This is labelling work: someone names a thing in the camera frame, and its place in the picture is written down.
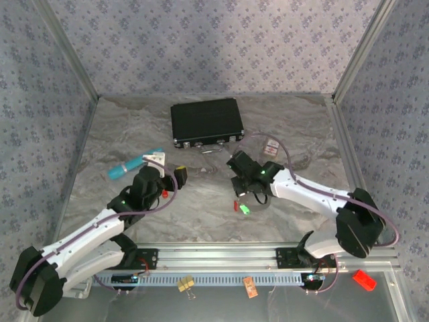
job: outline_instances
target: small orange tag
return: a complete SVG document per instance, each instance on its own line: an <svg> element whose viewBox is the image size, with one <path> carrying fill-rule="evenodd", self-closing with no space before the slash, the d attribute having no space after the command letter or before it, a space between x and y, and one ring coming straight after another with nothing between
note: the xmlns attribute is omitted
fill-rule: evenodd
<svg viewBox="0 0 429 322"><path fill-rule="evenodd" d="M251 276L245 277L243 279L243 282L246 288L247 295L249 295L249 299L251 299L252 297L256 297L257 291L256 291L255 283L253 283L252 277Z"/></svg>

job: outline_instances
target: glass panel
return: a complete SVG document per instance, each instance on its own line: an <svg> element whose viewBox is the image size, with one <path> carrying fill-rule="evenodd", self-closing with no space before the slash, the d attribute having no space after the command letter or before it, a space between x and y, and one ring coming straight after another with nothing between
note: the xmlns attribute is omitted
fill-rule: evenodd
<svg viewBox="0 0 429 322"><path fill-rule="evenodd" d="M85 300L63 299L42 321L398 321L384 273L371 277L377 281L372 292L345 273L326 293L306 295L297 287L265 286L257 288L253 299L244 287L194 287L193 301L171 287L141 287L129 295L94 287Z"/></svg>

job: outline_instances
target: patterned wallpaper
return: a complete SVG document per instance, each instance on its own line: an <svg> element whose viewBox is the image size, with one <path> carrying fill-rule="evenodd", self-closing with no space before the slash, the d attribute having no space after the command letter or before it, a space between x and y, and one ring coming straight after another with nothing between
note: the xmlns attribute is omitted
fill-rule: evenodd
<svg viewBox="0 0 429 322"><path fill-rule="evenodd" d="M429 2L398 5L341 103L365 182L402 234L397 246L429 321Z"/></svg>
<svg viewBox="0 0 429 322"><path fill-rule="evenodd" d="M16 258L52 239L91 105L31 1L0 4L0 321Z"/></svg>
<svg viewBox="0 0 429 322"><path fill-rule="evenodd" d="M49 0L101 96L331 93L380 0Z"/></svg>

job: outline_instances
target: red object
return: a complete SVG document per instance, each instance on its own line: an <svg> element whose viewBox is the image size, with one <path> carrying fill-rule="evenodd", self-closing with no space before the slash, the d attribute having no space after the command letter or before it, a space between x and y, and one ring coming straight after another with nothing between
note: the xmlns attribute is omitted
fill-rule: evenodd
<svg viewBox="0 0 429 322"><path fill-rule="evenodd" d="M358 282L359 285L361 285L365 290L368 291L373 290L377 285L377 282L371 277L369 277L369 275L362 270L358 270L353 275L353 280Z"/></svg>

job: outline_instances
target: cable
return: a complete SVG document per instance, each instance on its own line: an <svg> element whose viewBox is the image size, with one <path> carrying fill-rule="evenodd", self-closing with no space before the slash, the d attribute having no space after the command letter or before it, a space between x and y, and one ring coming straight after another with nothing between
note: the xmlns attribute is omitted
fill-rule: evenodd
<svg viewBox="0 0 429 322"><path fill-rule="evenodd" d="M142 262L143 264L145 264L145 270L144 270L144 272L139 272L139 273L137 273L137 275L147 273L147 275L149 276L149 265L147 264L146 260L144 258L142 258L142 257L138 257L137 260L139 260L140 262Z"/></svg>
<svg viewBox="0 0 429 322"><path fill-rule="evenodd" d="M253 195L255 196L255 199L256 199L257 203L259 203L261 205L266 205L267 204L267 202L268 202L268 196L267 195L265 195L265 199L264 199L263 202L261 200L259 200L259 197L257 196L257 194L254 193Z"/></svg>
<svg viewBox="0 0 429 322"><path fill-rule="evenodd" d="M344 200L344 201L347 201L347 202L350 202L350 203L352 203L352 204L355 204L355 205L357 205L357 206L360 206L360 207L362 207L362 208L365 208L365 209L367 209L367 210L369 210L369 211L371 211L371 212L373 212L373 213L375 213L376 215L378 215L379 217L381 217L388 225L390 225L390 227L394 230L394 232L395 232L395 238L393 239L393 241L391 241L391 242L389 242L389 243L386 243L386 244L378 244L378 245L375 245L375 247L382 247L382 246L393 246L393 245L395 245L398 241L399 241L399 239L400 239L400 233L399 233L399 231L397 230L397 228L396 228L396 226L395 226L395 224L393 223L393 221L388 217L388 216L386 216L384 213L382 213L380 210L378 210L378 209L376 209L376 208L374 208L374 207L372 207L372 206L370 206L370 205L367 205L366 203L363 203L363 202L361 202L361 201L359 201L359 200L356 200L356 199L353 199L353 198L348 198L348 197L344 197L344 196L338 196L338 195L336 195L336 194L333 194L333 193L328 193L328 192L326 192L326 191L323 191L323 190L320 190L320 189L317 189L317 188L314 188L313 186L309 186L308 184L306 184L306 183L304 183L304 182L302 182L301 180L298 180L297 178L296 178L296 174L295 174L295 172L294 172L294 170L292 169L292 160L291 160L291 158L290 158L290 154L289 154L289 151L288 151L288 149L285 147L285 145L283 144L283 142L281 142L279 139L277 139L275 136L272 136L271 134L268 134L268 133L264 133L264 132L255 132L255 133L252 133L249 137L246 137L245 139L247 139L247 138L253 138L253 137L255 137L255 136L266 136L266 137L268 137L268 138L271 138L271 139L273 139L274 141L276 141L281 147L282 147L282 149L284 150L284 152L286 153L286 157L287 157L287 159L288 159L288 165L287 165L287 168L288 168L288 170L289 170L289 173L290 173L290 176L292 177L292 179L294 179L294 181L296 182L296 183L298 183L300 186L302 186L302 187L304 187L305 189L308 189L309 191L312 191L312 192L314 192L314 193L318 193L318 194L320 194L320 195L324 195L324 196L327 196L327 197L331 197L331 198L337 198L337 199L340 199L340 200ZM239 146L243 143L243 141L245 141L245 139L243 139L243 140L241 140L240 142L239 142L239 144L238 144L238 146L235 148L235 150L234 150L234 154L235 154L235 152L238 150L238 148L239 148Z"/></svg>
<svg viewBox="0 0 429 322"><path fill-rule="evenodd" d="M27 282L28 278L33 274L33 272L40 266L42 265L46 260L48 260L49 258L51 258L53 255L58 254L59 252L61 252L64 248L67 248L69 245L73 244L76 240L80 239L81 237L83 237L84 235L86 235L87 233L89 233L90 231L96 229L97 227L100 227L100 225L112 218L120 218L122 216L130 216L130 215L136 215L136 216L142 216L142 215L149 215L152 213L157 213L158 211L164 210L166 207L168 207L170 205L170 203L173 202L173 200L176 198L177 195L177 191L178 191L178 183L176 180L176 177L174 176L174 174L168 170L168 168L166 166L164 166L163 164L160 164L156 161L153 160L149 160L146 158L143 158L144 161L149 162L149 163L153 163L156 166L159 166L160 168L163 168L165 172L167 172L167 174L169 174L172 177L173 180L173 186L174 186L174 192L173 195L171 197L171 199L169 201L167 201L164 205L162 205L159 208L153 209L153 210L147 210L147 211L130 211L130 212L126 212L126 213L115 213L112 214L110 216L107 216L103 219L100 219L99 221L96 222L95 225L91 225L90 227L87 227L85 230L81 231L79 234L77 234L76 236L74 236L72 239L66 241L65 243L63 243L61 246L58 246L58 248L56 249L56 252L50 252L48 255L40 258L24 275L24 277L22 278L21 282L19 283L17 290L16 290L16 294L15 294L15 304L16 307L21 310L21 311L26 311L27 308L22 306L20 303L20 298L21 298L21 293L22 293L22 289L24 287L24 284Z"/></svg>
<svg viewBox="0 0 429 322"><path fill-rule="evenodd" d="M150 209L150 210L157 209L158 206L160 205L160 198L158 197L158 199L156 199L156 200L157 200L156 206L154 208Z"/></svg>
<svg viewBox="0 0 429 322"><path fill-rule="evenodd" d="M324 260L323 258L321 258L321 259L319 259L319 263L318 263L317 268L313 274L316 274L319 271L319 269L322 268L323 263L326 265L326 268L328 268L328 274L330 273L330 268L329 268L328 262L326 260Z"/></svg>
<svg viewBox="0 0 429 322"><path fill-rule="evenodd" d="M334 287L336 281L338 280L338 275L339 275L339 272L340 272L340 268L339 268L339 265L338 265L338 258L336 257L335 254L333 254L333 255L334 255L334 258L335 258L335 276L334 276L334 280L332 281L332 283L329 284L328 287L325 287L322 290L320 290L320 289L315 290L314 292L317 292L317 293L326 292L327 290L330 290L332 287Z"/></svg>
<svg viewBox="0 0 429 322"><path fill-rule="evenodd" d="M100 279L97 275L94 275L94 279L96 280L96 282L97 282L101 287L103 287L103 288L105 288L105 289L107 289L107 290L111 290L111 291L113 291L113 292L118 292L118 291L119 291L119 293L121 292L121 290L115 290L113 287L107 286L105 283L101 282L101 279Z"/></svg>

